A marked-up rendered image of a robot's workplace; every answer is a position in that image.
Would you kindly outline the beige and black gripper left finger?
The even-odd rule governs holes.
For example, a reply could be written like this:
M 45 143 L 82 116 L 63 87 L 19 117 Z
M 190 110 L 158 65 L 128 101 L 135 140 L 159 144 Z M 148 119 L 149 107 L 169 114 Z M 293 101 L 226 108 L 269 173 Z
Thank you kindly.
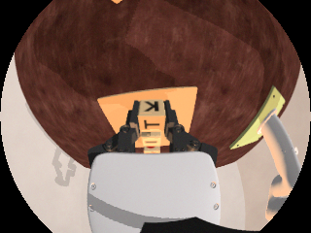
M 90 148 L 87 152 L 91 168 L 96 155 L 104 152 L 130 152 L 135 153 L 135 142 L 140 138 L 140 125 L 138 119 L 139 100 L 134 100 L 132 110 L 128 110 L 126 122 L 120 131 L 108 139 L 104 144 Z M 117 150 L 118 149 L 118 150 Z

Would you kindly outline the orange flat mat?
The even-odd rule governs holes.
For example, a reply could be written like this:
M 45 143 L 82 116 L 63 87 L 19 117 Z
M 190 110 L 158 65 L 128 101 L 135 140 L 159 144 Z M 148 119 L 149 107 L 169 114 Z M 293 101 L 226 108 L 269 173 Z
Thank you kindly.
M 132 110 L 134 100 L 170 100 L 172 110 L 176 110 L 179 124 L 184 125 L 189 133 L 196 91 L 196 86 L 156 88 L 105 96 L 97 101 L 118 133 L 119 128 L 125 124 L 128 110 Z

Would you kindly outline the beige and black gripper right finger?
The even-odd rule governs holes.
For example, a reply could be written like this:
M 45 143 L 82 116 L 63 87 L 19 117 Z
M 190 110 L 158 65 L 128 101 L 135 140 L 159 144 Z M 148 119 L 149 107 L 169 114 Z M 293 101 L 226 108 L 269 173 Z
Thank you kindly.
M 169 141 L 169 152 L 202 151 L 208 153 L 212 157 L 216 167 L 217 148 L 205 143 L 200 143 L 198 139 L 185 130 L 184 125 L 179 124 L 176 110 L 171 109 L 170 100 L 164 101 L 164 107 L 166 113 L 164 138 Z

